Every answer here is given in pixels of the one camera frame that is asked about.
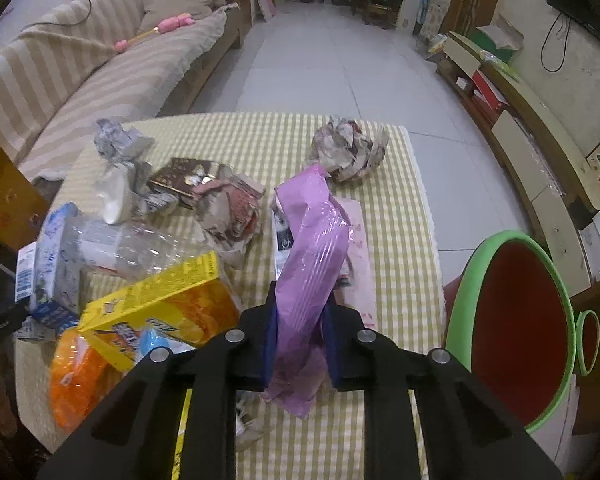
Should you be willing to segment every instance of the striped sofa cover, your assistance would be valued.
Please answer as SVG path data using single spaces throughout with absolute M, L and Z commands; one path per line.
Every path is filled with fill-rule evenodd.
M 135 36 L 142 0 L 75 0 L 0 50 L 0 146 L 27 178 L 63 174 L 98 118 L 154 117 L 191 63 L 224 32 L 226 7 L 116 54 Z

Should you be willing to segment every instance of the crumpled newspaper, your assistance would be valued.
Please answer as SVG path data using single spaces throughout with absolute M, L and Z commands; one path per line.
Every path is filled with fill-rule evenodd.
M 209 234 L 221 258 L 240 268 L 249 241 L 260 231 L 265 188 L 252 178 L 234 173 L 191 189 L 200 226 Z
M 136 128 L 125 130 L 110 119 L 98 119 L 93 142 L 109 163 L 96 182 L 96 191 L 104 202 L 105 222 L 146 219 L 156 212 L 166 216 L 175 210 L 178 198 L 168 193 L 153 193 L 147 186 L 152 166 L 138 160 L 155 142 L 153 137 L 143 136 Z
M 100 156 L 109 162 L 134 160 L 155 142 L 136 128 L 125 130 L 119 122 L 110 119 L 96 120 L 96 136 L 93 139 Z
M 306 166 L 320 164 L 338 182 L 357 180 L 380 166 L 388 144 L 384 126 L 371 140 L 355 120 L 331 116 L 316 130 Z

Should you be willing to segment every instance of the clear plastic bottle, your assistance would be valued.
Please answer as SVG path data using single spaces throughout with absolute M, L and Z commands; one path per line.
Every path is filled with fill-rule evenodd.
M 138 281 L 210 250 L 202 241 L 180 240 L 151 225 L 109 225 L 80 215 L 71 220 L 72 241 L 87 266 Z

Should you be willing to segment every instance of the table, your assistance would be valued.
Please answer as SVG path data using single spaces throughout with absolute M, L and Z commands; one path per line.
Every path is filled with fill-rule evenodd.
M 267 187 L 267 204 L 274 187 L 302 167 L 314 131 L 326 116 L 277 113 L 228 113 L 175 116 L 131 123 L 155 137 L 146 160 L 155 168 L 171 156 L 211 158 L 231 165 Z M 359 121 L 373 135 L 378 124 Z M 379 331 L 399 347 L 427 352 L 442 336 L 443 295 L 440 264 L 424 187 L 406 130 L 388 126 L 390 144 L 378 170 L 356 184 L 331 184 L 334 195 L 359 200 L 365 219 L 376 285 Z M 83 212 L 96 212 L 99 200 L 93 182 L 105 163 L 89 145 L 69 172 L 54 207 L 72 201 Z M 244 305 L 262 304 L 274 277 L 271 227 L 252 241 L 245 267 L 230 277 Z M 183 236 L 192 225 L 189 211 L 179 209 L 158 227 Z M 116 288 L 115 278 L 84 283 L 87 301 Z M 65 436 L 48 410 L 48 365 L 52 344 L 16 342 L 18 410 L 24 425 L 49 450 Z M 363 477 L 363 393 L 337 393 L 323 386 L 307 420 L 300 420 L 255 401 L 252 409 L 270 432 L 238 454 L 238 478 Z M 424 468 L 424 448 L 419 440 Z

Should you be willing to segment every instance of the cardboard box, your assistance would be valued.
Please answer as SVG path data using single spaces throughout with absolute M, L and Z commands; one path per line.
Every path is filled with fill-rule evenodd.
M 469 39 L 508 63 L 515 52 L 522 48 L 525 37 L 499 14 L 493 25 L 477 27 Z
M 34 241 L 48 209 L 48 202 L 0 148 L 0 243 L 18 251 Z
M 145 326 L 199 346 L 235 326 L 239 306 L 212 251 L 91 301 L 78 332 L 124 371 L 134 365 Z
M 44 326 L 58 330 L 78 324 L 82 259 L 68 220 L 80 210 L 68 202 L 49 213 L 36 246 L 35 294 L 29 310 Z
M 487 78 L 480 70 L 476 70 L 472 76 L 475 86 L 484 97 L 487 104 L 494 112 L 500 113 L 503 111 L 509 102 L 505 99 L 502 92 L 496 88 L 490 79 Z

